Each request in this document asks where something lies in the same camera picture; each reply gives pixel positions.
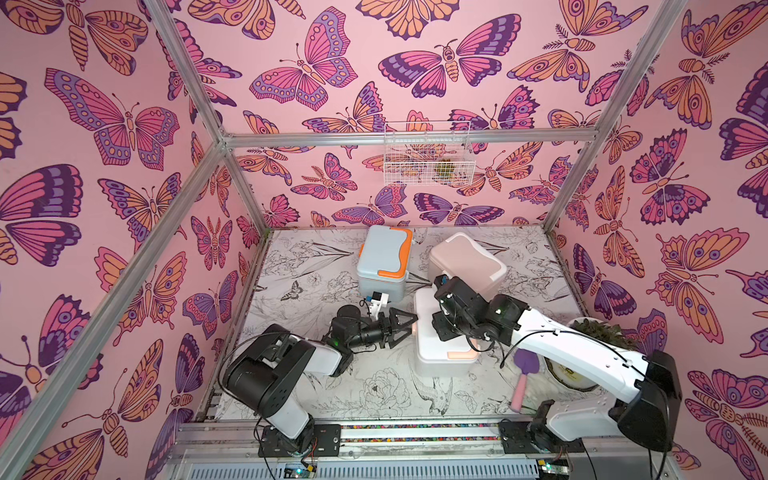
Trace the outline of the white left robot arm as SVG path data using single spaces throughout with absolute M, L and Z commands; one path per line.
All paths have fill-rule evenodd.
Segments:
M 304 451 L 314 437 L 314 419 L 296 400 L 294 390 L 306 373 L 337 377 L 355 356 L 370 348 L 393 348 L 412 334 L 414 313 L 372 309 L 368 317 L 357 305 L 338 309 L 319 341 L 272 324 L 219 375 L 222 390 L 249 407 L 289 444 Z

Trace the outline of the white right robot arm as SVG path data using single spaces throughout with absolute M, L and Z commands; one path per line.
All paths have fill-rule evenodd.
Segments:
M 608 344 L 505 294 L 487 301 L 458 277 L 439 275 L 434 285 L 438 310 L 432 323 L 441 338 L 464 336 L 509 351 L 522 348 L 604 390 L 600 398 L 542 402 L 527 427 L 537 449 L 560 450 L 584 437 L 624 437 L 650 451 L 671 450 L 682 400 L 671 355 Z

